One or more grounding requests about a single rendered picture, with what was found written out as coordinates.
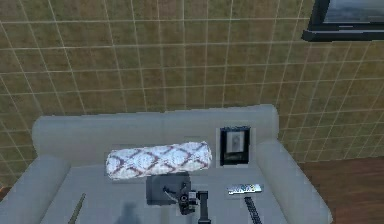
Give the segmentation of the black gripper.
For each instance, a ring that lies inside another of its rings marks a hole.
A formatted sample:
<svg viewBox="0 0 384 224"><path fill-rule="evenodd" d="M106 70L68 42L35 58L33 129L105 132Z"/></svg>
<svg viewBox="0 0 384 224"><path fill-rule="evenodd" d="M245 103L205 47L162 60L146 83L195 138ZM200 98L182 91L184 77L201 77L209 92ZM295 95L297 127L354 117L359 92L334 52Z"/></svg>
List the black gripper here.
<svg viewBox="0 0 384 224"><path fill-rule="evenodd" d="M197 192L191 190L187 183L183 182L179 191L164 186L163 192L168 194L173 201L178 203L182 215L188 215L195 211L195 206L197 205Z"/></svg>

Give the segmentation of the grey sofa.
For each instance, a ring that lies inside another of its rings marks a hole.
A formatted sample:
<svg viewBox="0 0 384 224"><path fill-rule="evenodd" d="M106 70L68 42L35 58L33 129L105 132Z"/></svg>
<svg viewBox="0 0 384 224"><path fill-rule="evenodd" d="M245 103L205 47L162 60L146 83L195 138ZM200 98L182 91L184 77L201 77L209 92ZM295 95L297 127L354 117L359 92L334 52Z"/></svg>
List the grey sofa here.
<svg viewBox="0 0 384 224"><path fill-rule="evenodd" d="M220 129L249 126L249 162L220 165ZM0 224L68 224L86 193L76 224L197 224L199 208L148 205L146 179L111 180L112 150L205 141L208 169L187 172L191 189L208 192L211 224L253 224L251 197L262 224L332 224L316 188L279 142L275 107L211 108L156 113L43 116L32 128L36 159L0 201ZM261 193L228 195L234 184L262 184Z"/></svg>

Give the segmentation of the white red patterned bolster pillow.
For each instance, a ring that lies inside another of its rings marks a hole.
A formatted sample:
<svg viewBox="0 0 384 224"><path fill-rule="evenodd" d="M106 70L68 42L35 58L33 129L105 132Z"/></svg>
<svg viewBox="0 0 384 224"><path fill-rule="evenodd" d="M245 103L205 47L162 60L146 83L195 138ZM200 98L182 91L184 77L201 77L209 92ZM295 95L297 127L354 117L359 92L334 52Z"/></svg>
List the white red patterned bolster pillow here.
<svg viewBox="0 0 384 224"><path fill-rule="evenodd" d="M119 149L108 154L105 172L111 180L128 180L208 169L212 159L205 141Z"/></svg>

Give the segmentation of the silver remote control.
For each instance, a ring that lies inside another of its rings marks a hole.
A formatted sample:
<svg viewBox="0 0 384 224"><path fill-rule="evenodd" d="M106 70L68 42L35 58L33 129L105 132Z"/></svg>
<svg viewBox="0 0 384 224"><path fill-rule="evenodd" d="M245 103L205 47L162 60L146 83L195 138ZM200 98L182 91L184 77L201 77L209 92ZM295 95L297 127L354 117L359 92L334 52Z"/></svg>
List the silver remote control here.
<svg viewBox="0 0 384 224"><path fill-rule="evenodd" d="M261 193L264 189L262 184L234 184L227 188L228 195Z"/></svg>

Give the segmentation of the black framed picture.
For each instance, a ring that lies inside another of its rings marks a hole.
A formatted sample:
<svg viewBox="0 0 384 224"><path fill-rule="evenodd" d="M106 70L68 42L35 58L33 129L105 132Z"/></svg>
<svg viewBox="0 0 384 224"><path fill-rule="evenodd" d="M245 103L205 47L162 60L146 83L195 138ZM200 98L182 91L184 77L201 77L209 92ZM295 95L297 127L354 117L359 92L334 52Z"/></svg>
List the black framed picture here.
<svg viewBox="0 0 384 224"><path fill-rule="evenodd" d="M220 165L238 165L249 162L249 126L223 127L220 129Z"/></svg>

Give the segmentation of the black remote control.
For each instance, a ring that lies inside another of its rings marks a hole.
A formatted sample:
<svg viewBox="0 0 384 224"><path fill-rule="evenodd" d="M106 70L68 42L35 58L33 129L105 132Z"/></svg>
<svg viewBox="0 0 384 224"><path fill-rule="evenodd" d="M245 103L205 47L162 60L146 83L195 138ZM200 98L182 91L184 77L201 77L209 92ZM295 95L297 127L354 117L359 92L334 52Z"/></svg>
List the black remote control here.
<svg viewBox="0 0 384 224"><path fill-rule="evenodd" d="M244 198L245 204L247 206L248 212L250 214L251 220L253 224L262 224L262 221L260 219L260 216L257 212L257 209L254 205L254 202L251 197L245 197Z"/></svg>

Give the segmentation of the olive thin stick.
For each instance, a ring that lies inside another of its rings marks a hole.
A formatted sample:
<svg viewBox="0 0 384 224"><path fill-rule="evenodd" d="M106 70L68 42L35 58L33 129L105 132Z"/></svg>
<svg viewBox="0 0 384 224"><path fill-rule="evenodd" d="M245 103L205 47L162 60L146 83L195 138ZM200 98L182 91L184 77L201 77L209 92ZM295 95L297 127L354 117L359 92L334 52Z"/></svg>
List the olive thin stick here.
<svg viewBox="0 0 384 224"><path fill-rule="evenodd" d="M72 213L72 215L68 221L68 224L76 224L76 220L77 220L77 217L79 216L79 213L80 213L81 208L83 206L83 202L85 200L85 197L86 197L86 193L82 193L81 197L80 197L78 203L76 204L75 209L74 209L74 211L73 211L73 213Z"/></svg>

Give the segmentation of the black framed window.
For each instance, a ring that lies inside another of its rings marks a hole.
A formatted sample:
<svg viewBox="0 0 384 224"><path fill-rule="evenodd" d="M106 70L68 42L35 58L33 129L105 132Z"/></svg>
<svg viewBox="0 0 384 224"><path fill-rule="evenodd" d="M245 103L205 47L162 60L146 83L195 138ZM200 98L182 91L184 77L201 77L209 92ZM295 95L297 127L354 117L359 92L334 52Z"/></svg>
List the black framed window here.
<svg viewBox="0 0 384 224"><path fill-rule="evenodd" d="M384 0L315 0L301 39L384 41Z"/></svg>

